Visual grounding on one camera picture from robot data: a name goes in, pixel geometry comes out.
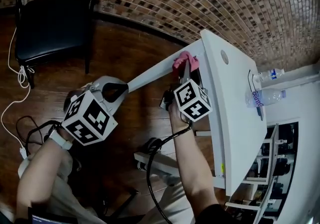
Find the white cube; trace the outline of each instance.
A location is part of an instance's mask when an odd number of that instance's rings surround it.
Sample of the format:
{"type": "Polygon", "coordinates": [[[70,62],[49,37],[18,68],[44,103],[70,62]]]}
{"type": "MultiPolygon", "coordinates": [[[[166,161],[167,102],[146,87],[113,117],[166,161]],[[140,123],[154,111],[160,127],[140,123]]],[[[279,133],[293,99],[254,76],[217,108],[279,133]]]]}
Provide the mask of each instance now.
{"type": "Polygon", "coordinates": [[[210,98],[192,79],[177,88],[174,96],[179,110],[193,122],[212,111],[210,98]]]}
{"type": "Polygon", "coordinates": [[[78,142],[87,146],[104,141],[118,123],[106,106],[87,90],[71,102],[61,125],[78,142]]]}

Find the brick wall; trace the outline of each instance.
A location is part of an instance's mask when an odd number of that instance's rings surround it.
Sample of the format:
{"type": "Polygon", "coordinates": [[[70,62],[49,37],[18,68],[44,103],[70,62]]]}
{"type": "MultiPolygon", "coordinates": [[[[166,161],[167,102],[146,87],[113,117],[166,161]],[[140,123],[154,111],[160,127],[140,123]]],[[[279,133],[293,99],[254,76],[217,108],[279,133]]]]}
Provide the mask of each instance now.
{"type": "MultiPolygon", "coordinates": [[[[96,11],[151,26],[188,43],[208,29],[262,69],[287,71],[320,56],[320,0],[97,0],[96,11]]],[[[0,0],[0,8],[15,0],[0,0]]]]}

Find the cable plug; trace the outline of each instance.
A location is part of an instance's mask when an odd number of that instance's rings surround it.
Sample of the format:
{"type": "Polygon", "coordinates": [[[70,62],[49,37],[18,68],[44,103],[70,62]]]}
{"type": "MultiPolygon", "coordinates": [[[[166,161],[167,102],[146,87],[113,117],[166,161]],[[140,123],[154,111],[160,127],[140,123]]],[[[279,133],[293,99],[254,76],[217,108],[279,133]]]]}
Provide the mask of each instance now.
{"type": "Polygon", "coordinates": [[[21,154],[23,159],[27,158],[27,151],[26,151],[25,147],[20,147],[20,154],[21,154]]]}

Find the pants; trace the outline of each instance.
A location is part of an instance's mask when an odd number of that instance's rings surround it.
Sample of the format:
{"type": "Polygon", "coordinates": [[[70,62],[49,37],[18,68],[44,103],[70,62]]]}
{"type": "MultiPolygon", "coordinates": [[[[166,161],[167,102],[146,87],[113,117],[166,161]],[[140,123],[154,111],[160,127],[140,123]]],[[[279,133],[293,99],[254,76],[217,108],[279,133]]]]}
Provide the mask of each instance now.
{"type": "MultiPolygon", "coordinates": [[[[25,159],[18,170],[21,177],[33,155],[25,159]]],[[[79,224],[106,224],[97,217],[93,209],[86,209],[81,206],[72,190],[68,185],[68,176],[72,171],[73,159],[66,151],[62,159],[60,168],[55,178],[52,195],[48,202],[47,211],[51,214],[77,218],[79,224]]],[[[154,174],[161,176],[168,186],[159,202],[159,205],[166,217],[173,224],[191,224],[194,223],[194,214],[190,203],[186,198],[182,183],[178,177],[170,177],[166,173],[158,170],[154,174]]],[[[161,216],[158,209],[154,207],[150,210],[139,224],[166,224],[167,222],[161,216]]]]}

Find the plastic bottle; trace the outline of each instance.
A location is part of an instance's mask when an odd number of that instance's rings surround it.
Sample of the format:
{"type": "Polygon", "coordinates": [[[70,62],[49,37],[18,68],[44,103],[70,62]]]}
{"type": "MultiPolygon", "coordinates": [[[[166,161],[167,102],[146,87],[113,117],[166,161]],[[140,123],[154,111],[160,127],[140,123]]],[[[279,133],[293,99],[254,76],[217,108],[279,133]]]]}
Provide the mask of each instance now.
{"type": "Polygon", "coordinates": [[[285,97],[285,90],[262,89],[247,93],[245,103],[248,108],[256,108],[274,104],[285,97]]]}
{"type": "Polygon", "coordinates": [[[269,80],[277,79],[285,73],[284,69],[274,68],[265,72],[258,73],[254,75],[257,82],[266,82],[269,80]]]}

